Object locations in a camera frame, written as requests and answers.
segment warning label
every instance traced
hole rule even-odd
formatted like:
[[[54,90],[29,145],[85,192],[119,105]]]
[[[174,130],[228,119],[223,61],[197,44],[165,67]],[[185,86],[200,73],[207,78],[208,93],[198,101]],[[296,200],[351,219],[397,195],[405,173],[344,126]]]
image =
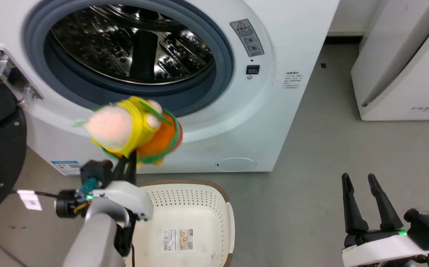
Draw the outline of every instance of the warning label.
[[[282,89],[299,89],[303,75],[298,71],[286,72]]]
[[[81,165],[77,161],[52,161],[57,169],[68,176],[79,176],[81,174]]]
[[[230,25],[243,43],[249,57],[264,54],[262,44],[249,20],[237,20],[236,22],[231,22]]]
[[[163,231],[163,251],[192,250],[193,229]]]

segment gray floor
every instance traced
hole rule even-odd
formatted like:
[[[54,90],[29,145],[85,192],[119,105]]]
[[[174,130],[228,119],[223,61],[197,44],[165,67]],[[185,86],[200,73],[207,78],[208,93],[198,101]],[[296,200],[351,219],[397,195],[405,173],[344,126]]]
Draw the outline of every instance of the gray floor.
[[[401,217],[409,208],[429,212],[429,122],[360,121],[349,72],[356,55],[356,46],[323,48],[273,172],[140,179],[206,179],[221,185],[235,211],[233,267],[342,266],[342,173],[352,177],[370,228],[379,227],[380,220],[369,172]],[[16,188],[57,192],[78,184],[28,150]],[[18,196],[9,196],[0,206],[0,241],[30,267],[61,266],[82,221],[59,219],[53,201],[41,201],[43,211],[27,211]],[[0,266],[16,264],[0,252]]]

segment stainless steel drum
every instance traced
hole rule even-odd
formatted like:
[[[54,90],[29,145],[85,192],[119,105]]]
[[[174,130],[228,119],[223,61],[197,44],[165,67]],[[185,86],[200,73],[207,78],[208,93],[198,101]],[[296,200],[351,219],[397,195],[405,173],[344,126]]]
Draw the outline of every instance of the stainless steel drum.
[[[138,7],[89,7],[64,17],[51,32],[79,64],[127,83],[176,83],[213,63],[208,46],[190,29]]]

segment laundry basket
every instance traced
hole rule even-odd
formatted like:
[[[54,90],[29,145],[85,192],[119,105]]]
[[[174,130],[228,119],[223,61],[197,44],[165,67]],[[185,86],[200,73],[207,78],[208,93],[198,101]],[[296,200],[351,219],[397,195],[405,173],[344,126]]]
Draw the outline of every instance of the laundry basket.
[[[152,220],[138,222],[127,267],[228,267],[235,217],[225,191],[209,181],[138,184],[154,205]]]

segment yellow plush toy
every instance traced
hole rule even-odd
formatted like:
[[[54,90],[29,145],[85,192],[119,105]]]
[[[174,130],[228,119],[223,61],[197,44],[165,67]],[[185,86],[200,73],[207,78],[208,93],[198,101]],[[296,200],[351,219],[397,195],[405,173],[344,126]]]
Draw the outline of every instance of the yellow plush toy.
[[[182,128],[177,119],[153,100],[131,96],[103,106],[85,122],[94,144],[121,158],[137,150],[138,162],[160,165],[178,147]]]

